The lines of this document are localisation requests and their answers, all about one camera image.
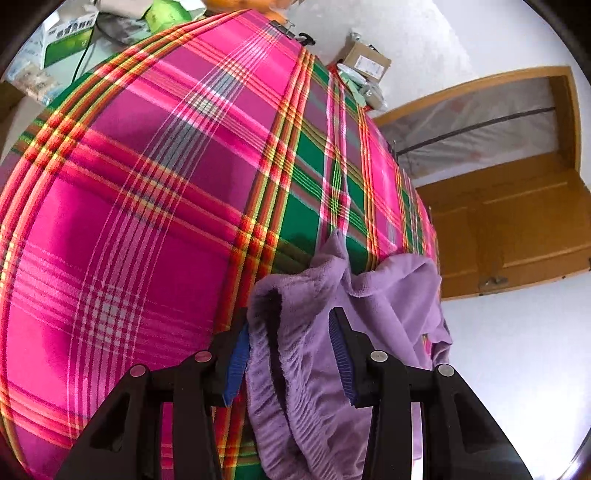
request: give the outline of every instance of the wooden door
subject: wooden door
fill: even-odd
[[[444,299],[589,270],[591,195],[557,153],[417,189],[432,209]]]
[[[493,189],[479,207],[480,292],[588,270],[589,192],[574,170]]]
[[[475,211],[468,206],[438,209],[432,214],[439,243],[441,294],[444,298],[473,296],[479,292],[478,246]]]

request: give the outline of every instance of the bed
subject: bed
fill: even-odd
[[[356,273],[396,253],[437,261],[377,127],[253,11],[84,75],[21,136],[0,185],[0,430],[39,480],[127,369],[206,348],[257,279],[302,271],[334,229]],[[265,478],[243,391],[215,411],[226,480]]]

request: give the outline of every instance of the door handle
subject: door handle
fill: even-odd
[[[481,288],[484,287],[502,287],[509,283],[509,279],[507,277],[491,277],[485,282],[480,284]]]

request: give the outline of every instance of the purple fleece cloth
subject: purple fleece cloth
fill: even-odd
[[[341,306],[353,330],[406,365],[432,369],[452,339],[432,260],[393,255],[351,274],[343,234],[335,231],[299,275],[269,275],[249,300],[248,413],[271,480],[360,479],[371,408],[351,406],[340,382],[328,318]],[[434,343],[434,361],[421,336]],[[420,411],[413,405],[413,456],[420,458]]]

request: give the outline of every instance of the black cable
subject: black cable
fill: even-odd
[[[459,130],[455,130],[453,132],[449,132],[448,134],[439,135],[438,137],[431,138],[430,140],[425,140],[424,142],[420,142],[412,147],[405,148],[398,152],[398,155],[406,155],[413,150],[418,150],[419,148],[426,147],[428,145],[440,142],[441,140],[447,140],[448,138],[455,137],[457,135],[465,134],[467,132],[471,132],[473,130],[478,130],[479,128],[489,127],[491,125],[500,124],[502,122],[506,122],[508,120],[515,120],[517,118],[523,118],[525,116],[531,115],[538,115],[539,113],[548,113],[556,110],[556,107],[550,106],[548,108],[538,108],[536,110],[530,110],[528,112],[521,112],[521,113],[512,113],[507,116],[502,116],[500,118],[495,118],[493,120],[488,120],[486,122],[482,122],[476,125],[472,125],[470,127],[464,127]]]
[[[93,5],[96,5],[96,0],[93,0],[92,2]],[[95,28],[92,27],[92,32],[90,32],[90,38],[88,39],[88,43],[86,44],[86,48],[84,49],[84,52],[82,53],[82,56],[80,57],[80,61],[78,62],[78,66],[76,67],[76,71],[74,72],[74,76],[72,77],[72,83],[74,83],[76,81],[76,77],[78,77],[78,71],[80,70],[80,67],[82,66],[82,62],[84,61],[84,57],[86,57],[86,54],[88,53],[88,49],[90,48],[90,45],[92,44],[92,38],[95,36]]]

